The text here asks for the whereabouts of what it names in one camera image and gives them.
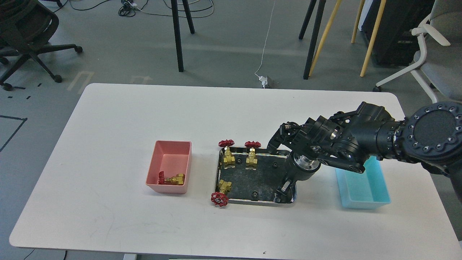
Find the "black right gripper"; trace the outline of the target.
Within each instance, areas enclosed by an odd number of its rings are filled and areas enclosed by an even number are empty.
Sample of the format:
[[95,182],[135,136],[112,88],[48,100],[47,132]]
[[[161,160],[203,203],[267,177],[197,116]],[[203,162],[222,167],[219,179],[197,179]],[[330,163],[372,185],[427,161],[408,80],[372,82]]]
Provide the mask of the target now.
[[321,163],[316,159],[312,160],[305,155],[290,152],[290,155],[284,161],[284,170],[286,174],[276,189],[273,202],[285,203],[289,189],[293,188],[297,181],[310,179],[320,167]]

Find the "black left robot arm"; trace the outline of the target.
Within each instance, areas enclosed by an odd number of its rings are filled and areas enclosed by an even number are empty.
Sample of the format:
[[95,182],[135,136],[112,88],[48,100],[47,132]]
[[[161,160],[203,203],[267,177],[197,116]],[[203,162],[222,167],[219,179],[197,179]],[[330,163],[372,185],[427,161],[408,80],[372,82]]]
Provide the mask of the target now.
[[280,145],[291,150],[277,189],[282,195],[313,176],[321,164],[364,173],[365,161],[375,156],[379,161],[420,163],[429,173],[448,177],[461,200],[461,135],[461,103],[433,103],[396,121],[383,106],[362,102],[355,111],[330,118],[281,124],[267,150],[276,154]]

